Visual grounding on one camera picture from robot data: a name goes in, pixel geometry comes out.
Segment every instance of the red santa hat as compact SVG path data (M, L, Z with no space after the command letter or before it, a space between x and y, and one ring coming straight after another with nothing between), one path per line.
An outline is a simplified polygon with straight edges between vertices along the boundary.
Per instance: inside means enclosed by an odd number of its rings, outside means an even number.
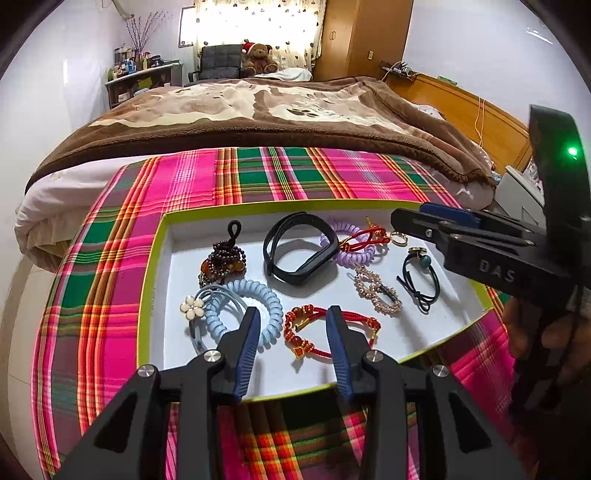
M253 48L253 46L255 45L254 42L251 41L247 41L244 46L242 47L242 53L246 53L249 54Z

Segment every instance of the purple spiral hair tie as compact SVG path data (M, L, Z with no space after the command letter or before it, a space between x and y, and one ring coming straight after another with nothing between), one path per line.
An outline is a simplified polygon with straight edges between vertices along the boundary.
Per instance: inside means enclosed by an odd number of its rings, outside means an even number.
M335 220L329 220L329 225L336 233L345 233L346 235L354 235L357 232L361 231L361 228L353 225L352 223L347 222L336 222ZM369 234L366 233L365 235L361 235L358 238L356 238L356 240L358 242L365 242L368 238ZM326 235L322 234L320 236L320 246L325 247L328 244L328 238L326 238ZM368 245L363 249L363 253L345 253L343 251L340 251L336 256L335 261L342 267L355 268L358 265L368 264L374 259L374 256L375 246Z

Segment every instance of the human hand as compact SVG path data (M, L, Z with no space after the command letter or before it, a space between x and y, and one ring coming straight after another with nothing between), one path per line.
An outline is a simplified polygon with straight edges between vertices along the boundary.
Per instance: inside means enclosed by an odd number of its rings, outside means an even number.
M542 334L545 348L565 348L573 326L573 315L567 315L549 325ZM509 333L509 353L520 358L527 353L530 339L519 326L519 301L510 299L503 312L503 323ZM591 364L591 322L581 320L575 333L570 353L565 360L558 384L565 385L575 381L587 365Z

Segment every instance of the blue gripper pad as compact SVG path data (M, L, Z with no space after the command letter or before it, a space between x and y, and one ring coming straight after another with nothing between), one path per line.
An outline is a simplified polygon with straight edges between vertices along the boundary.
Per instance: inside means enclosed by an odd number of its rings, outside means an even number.
M446 207L435 203L423 203L418 211L449 220L467 228L480 228L480 220L468 210Z
M350 402L354 396L353 385L351 383L351 364L349 363L343 339L337 328L333 309L329 309L326 312L326 336L329 340L330 354L333 365L335 366L339 392L346 401Z
M245 313L245 317L246 315L251 314L252 319L246 333L242 352L240 352L240 357L236 364L236 384L234 386L233 395L238 401L246 395L246 391L248 390L252 367L255 362L256 347L258 346L259 337L261 335L261 314L258 309L252 310L254 311L252 314L250 312L251 309L248 309Z

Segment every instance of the black fitness band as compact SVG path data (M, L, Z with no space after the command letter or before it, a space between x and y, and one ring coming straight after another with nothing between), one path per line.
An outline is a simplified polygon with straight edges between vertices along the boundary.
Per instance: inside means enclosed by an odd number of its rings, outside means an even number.
M408 267L408 263L414 259L414 258L418 258L420 259L424 253L426 253L427 250L424 248L411 248L408 251L408 255L407 257L404 259L404 263L402 264L402 278L400 277L396 277L396 279L402 284L402 286L406 289L406 291L411 294L415 299L417 299L417 306L419 307L419 309L421 309L421 311L423 313L429 313L429 310L431 310L431 305L433 305L437 299L439 298L439 294L441 293L441 287L439 285L439 279L437 278L437 274L435 273L435 270L433 270L433 267L431 265L429 265L426 270L429 272L429 274L431 275L431 278L433 279L433 283L435 284L435 295L433 295L432 297L430 297L429 295L425 295L423 293L421 293L420 291L418 291L415 287L414 287L414 283L413 283L413 279L410 276L410 272L407 270Z
M275 251L277 244L285 233L296 225L310 225L326 235L329 244L317 251L302 264L295 272L286 272L275 265ZM265 272L267 276L275 275L280 280L290 285L301 285L312 276L322 265L327 264L339 253L339 237L334 230L322 218L306 212L292 213L279 220L267 234L262 246L262 254L265 259Z

